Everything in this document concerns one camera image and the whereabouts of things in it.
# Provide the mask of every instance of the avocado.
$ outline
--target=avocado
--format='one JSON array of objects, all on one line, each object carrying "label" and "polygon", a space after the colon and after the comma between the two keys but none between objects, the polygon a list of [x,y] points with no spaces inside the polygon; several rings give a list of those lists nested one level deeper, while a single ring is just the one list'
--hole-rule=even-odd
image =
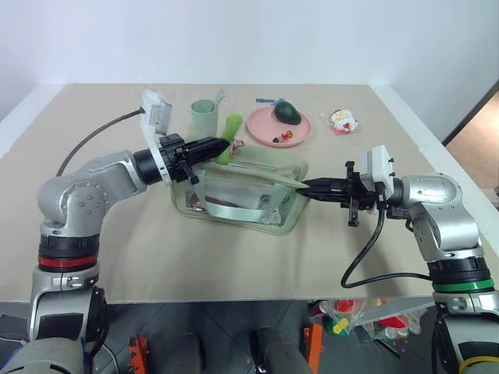
[{"label": "avocado", "polygon": [[302,121],[298,111],[287,101],[277,103],[274,107],[274,114],[279,121],[289,125],[299,125]]}]

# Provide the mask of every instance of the pink plate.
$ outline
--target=pink plate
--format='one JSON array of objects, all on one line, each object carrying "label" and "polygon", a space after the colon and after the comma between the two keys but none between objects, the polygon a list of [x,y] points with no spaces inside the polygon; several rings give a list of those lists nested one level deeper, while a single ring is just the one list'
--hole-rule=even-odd
[{"label": "pink plate", "polygon": [[[265,107],[254,111],[248,118],[246,128],[248,132],[260,143],[278,148],[296,146],[300,144],[312,131],[310,119],[300,113],[302,121],[299,125],[288,125],[279,121],[274,115],[274,107]],[[273,143],[273,138],[278,138],[282,133],[291,130],[293,137],[286,143]]]}]

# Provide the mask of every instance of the orange stand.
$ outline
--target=orange stand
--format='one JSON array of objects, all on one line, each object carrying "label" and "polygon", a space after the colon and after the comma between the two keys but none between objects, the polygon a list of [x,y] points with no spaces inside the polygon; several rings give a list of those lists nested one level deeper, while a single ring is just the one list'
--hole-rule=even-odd
[{"label": "orange stand", "polygon": [[130,372],[132,374],[147,374],[146,356],[147,339],[135,335],[128,339],[128,352],[130,353]]},{"label": "orange stand", "polygon": [[311,327],[303,329],[306,344],[306,363],[309,364],[313,374],[319,373],[320,354],[324,352],[322,346],[322,325],[313,323]]}]

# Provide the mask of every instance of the gray floor tile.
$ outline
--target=gray floor tile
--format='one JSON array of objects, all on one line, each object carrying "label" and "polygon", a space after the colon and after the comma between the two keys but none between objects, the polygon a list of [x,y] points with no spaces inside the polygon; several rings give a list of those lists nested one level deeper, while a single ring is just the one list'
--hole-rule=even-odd
[{"label": "gray floor tile", "polygon": [[409,349],[424,361],[431,363],[431,335],[434,328],[434,321],[437,318],[437,308],[429,308],[421,317],[421,334],[412,335],[407,340],[407,344],[398,342],[399,347]]},{"label": "gray floor tile", "polygon": [[[128,348],[124,347],[118,352],[113,351],[113,353],[116,355],[116,360],[118,361],[119,372],[120,373],[128,372],[129,370],[128,363],[130,360]],[[101,351],[94,359],[94,374],[113,374],[113,373],[116,374],[116,370],[115,366],[111,362],[111,357],[107,351],[101,349]]]},{"label": "gray floor tile", "polygon": [[27,319],[30,311],[29,302],[0,302],[0,316],[6,314],[7,316]]},{"label": "gray floor tile", "polygon": [[290,306],[289,301],[208,302],[204,311],[248,355],[250,334],[262,327],[276,327]]},{"label": "gray floor tile", "polygon": [[390,374],[421,374],[431,372],[431,364],[421,359],[421,357],[414,352],[410,350],[402,352],[402,350],[400,350],[399,353],[401,359],[394,360],[394,364],[389,372]]},{"label": "gray floor tile", "polygon": [[106,344],[115,352],[126,346],[128,338],[144,327],[163,304],[110,305],[111,326]]},{"label": "gray floor tile", "polygon": [[[26,320],[12,316],[0,316],[0,336],[27,341]],[[19,343],[0,340],[0,367],[19,348],[21,348]]]},{"label": "gray floor tile", "polygon": [[183,333],[197,334],[206,349],[206,374],[246,373],[251,365],[250,356],[238,348],[198,304],[166,304],[140,331],[150,343],[151,372],[161,372],[174,351],[175,339]]},{"label": "gray floor tile", "polygon": [[386,374],[396,359],[370,342],[359,342],[353,331],[346,337],[325,333],[322,345],[324,352],[320,355],[320,373]]},{"label": "gray floor tile", "polygon": [[286,334],[291,342],[299,348],[302,342],[303,327],[310,325],[309,309],[305,301],[293,301],[288,310],[275,327]]}]

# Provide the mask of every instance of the table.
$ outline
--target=table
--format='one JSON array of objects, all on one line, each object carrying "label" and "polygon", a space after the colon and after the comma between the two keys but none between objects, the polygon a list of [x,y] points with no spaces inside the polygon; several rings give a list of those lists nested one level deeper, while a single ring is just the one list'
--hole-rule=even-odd
[{"label": "table", "polygon": [[[312,123],[310,137],[289,151],[309,162],[307,178],[345,175],[345,161],[385,144],[398,175],[423,174],[433,168],[419,146],[367,85],[224,85],[227,102],[219,123],[233,111],[245,118],[262,104],[256,97],[285,97]],[[37,260],[41,214],[37,190],[55,175],[66,154],[101,124],[140,105],[143,88],[156,90],[173,104],[171,132],[187,134],[189,104],[212,98],[215,85],[69,84],[36,117],[0,159],[0,301],[27,301]],[[358,134],[336,136],[327,114],[348,108],[359,120]],[[239,138],[255,143],[239,130]],[[66,172],[107,153],[146,148],[139,119],[130,119],[92,139]],[[400,278],[353,289],[339,284],[345,268],[364,246],[376,224],[376,214],[362,212],[360,226],[349,228],[348,210],[312,201],[295,229],[273,236],[228,224],[180,215],[168,188],[152,185],[114,206],[101,234],[101,278],[110,302],[164,302],[279,298],[359,298],[367,296],[427,296],[430,282]],[[498,259],[484,240],[489,268],[497,278]],[[388,221],[371,253],[352,281],[374,275],[414,271],[427,273],[412,234],[402,221]]]}]

